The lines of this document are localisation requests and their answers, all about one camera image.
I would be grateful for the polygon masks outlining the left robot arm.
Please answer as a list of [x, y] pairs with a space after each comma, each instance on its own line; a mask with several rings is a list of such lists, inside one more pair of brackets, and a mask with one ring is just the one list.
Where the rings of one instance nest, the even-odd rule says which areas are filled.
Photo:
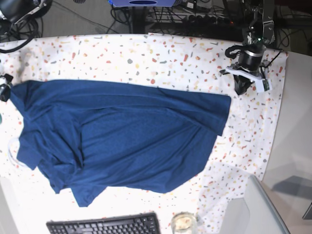
[[267, 47], [275, 41], [273, 0], [242, 0], [242, 15], [246, 21], [243, 29], [242, 45], [234, 45], [225, 50], [225, 56], [237, 61], [219, 71], [219, 75], [234, 77], [234, 90], [243, 95], [251, 85], [259, 93], [271, 90], [269, 67], [272, 61], [263, 59]]

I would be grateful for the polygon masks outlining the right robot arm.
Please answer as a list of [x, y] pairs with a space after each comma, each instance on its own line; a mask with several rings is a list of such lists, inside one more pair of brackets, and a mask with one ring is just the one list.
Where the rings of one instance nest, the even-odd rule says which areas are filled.
[[19, 46], [1, 49], [2, 54], [15, 52], [26, 46], [39, 32], [37, 18], [42, 17], [50, 9], [51, 0], [2, 0], [0, 2], [0, 35], [10, 38], [18, 35], [18, 30], [30, 26], [27, 39]]

